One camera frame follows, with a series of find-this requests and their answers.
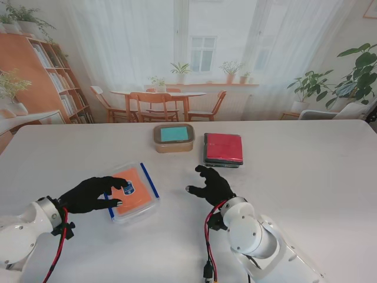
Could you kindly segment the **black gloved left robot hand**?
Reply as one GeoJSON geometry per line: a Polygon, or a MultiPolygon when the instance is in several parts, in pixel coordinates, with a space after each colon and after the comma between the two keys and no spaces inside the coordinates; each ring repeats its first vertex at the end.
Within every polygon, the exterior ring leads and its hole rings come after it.
{"type": "Polygon", "coordinates": [[[122,200],[99,199],[99,197],[104,193],[112,195],[112,188],[121,190],[127,185],[127,181],[119,177],[92,177],[60,196],[59,207],[66,208],[69,213],[73,214],[118,207],[123,204],[122,200]]]}

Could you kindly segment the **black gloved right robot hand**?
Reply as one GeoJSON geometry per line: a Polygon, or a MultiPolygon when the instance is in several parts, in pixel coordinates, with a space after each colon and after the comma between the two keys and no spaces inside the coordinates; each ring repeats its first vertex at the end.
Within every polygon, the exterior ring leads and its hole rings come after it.
{"type": "Polygon", "coordinates": [[[198,165],[195,171],[205,178],[205,187],[187,186],[186,191],[198,198],[205,199],[212,206],[236,197],[228,181],[211,167],[198,165]]]}

